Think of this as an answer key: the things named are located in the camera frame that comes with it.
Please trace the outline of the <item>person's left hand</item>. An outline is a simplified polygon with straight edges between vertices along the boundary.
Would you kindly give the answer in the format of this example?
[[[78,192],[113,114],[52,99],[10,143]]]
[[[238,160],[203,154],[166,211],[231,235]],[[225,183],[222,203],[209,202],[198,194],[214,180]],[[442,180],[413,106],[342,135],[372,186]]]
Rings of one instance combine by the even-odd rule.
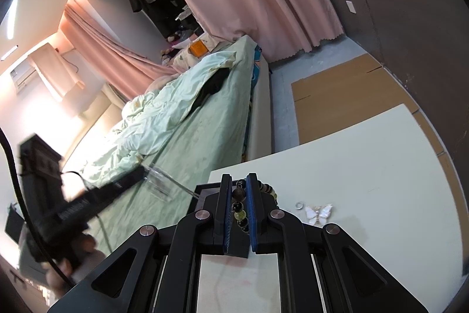
[[[81,234],[72,244],[72,251],[69,257],[64,257],[56,263],[57,268],[64,274],[68,280],[76,283],[82,281],[90,271],[96,268],[106,255],[96,248],[96,241],[89,234]],[[45,278],[48,288],[57,299],[63,297],[72,287],[59,275],[51,266],[44,265],[46,270]]]

